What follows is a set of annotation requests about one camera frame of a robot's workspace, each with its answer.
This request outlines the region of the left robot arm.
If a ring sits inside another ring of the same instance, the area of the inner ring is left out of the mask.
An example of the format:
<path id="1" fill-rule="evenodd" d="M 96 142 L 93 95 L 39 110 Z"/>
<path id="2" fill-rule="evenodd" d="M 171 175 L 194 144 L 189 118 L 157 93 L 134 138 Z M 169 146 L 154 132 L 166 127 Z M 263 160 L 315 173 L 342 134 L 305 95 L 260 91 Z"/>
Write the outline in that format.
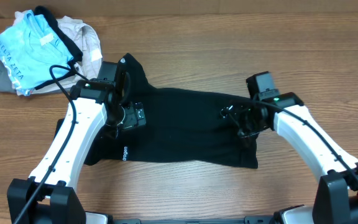
<path id="1" fill-rule="evenodd" d="M 113 139 L 146 124 L 141 103 L 128 102 L 131 78 L 126 61 L 103 62 L 98 78 L 80 80 L 66 94 L 60 129 L 28 179 L 13 179 L 7 200 L 13 223 L 112 223 L 111 215 L 87 212 L 77 194 L 81 168 L 93 141 Z"/>

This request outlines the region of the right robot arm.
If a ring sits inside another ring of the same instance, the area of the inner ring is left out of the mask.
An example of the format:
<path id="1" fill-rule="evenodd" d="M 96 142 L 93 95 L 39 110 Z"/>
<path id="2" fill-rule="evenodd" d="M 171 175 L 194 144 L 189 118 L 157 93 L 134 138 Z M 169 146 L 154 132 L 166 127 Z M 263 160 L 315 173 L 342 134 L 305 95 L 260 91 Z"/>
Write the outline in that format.
<path id="1" fill-rule="evenodd" d="M 243 140 L 266 129 L 284 138 L 318 181 L 314 204 L 275 212 L 266 223 L 358 223 L 358 159 L 340 147 L 293 92 L 280 93 L 269 72 L 246 80 L 250 97 L 221 110 Z"/>

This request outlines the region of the black polo shirt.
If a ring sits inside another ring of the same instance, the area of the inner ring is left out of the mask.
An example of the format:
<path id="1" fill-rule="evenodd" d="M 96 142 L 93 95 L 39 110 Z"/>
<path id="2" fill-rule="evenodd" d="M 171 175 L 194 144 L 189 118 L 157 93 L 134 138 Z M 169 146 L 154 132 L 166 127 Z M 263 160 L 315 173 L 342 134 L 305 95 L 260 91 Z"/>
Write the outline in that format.
<path id="1" fill-rule="evenodd" d="M 131 78 L 128 102 L 141 102 L 146 125 L 121 132 L 113 139 L 99 135 L 85 164 L 102 159 L 141 162 L 204 161 L 255 169 L 257 136 L 243 141 L 237 128 L 219 114 L 230 101 L 247 98 L 222 93 L 156 88 L 150 85 L 142 65 L 131 55 L 123 57 Z"/>

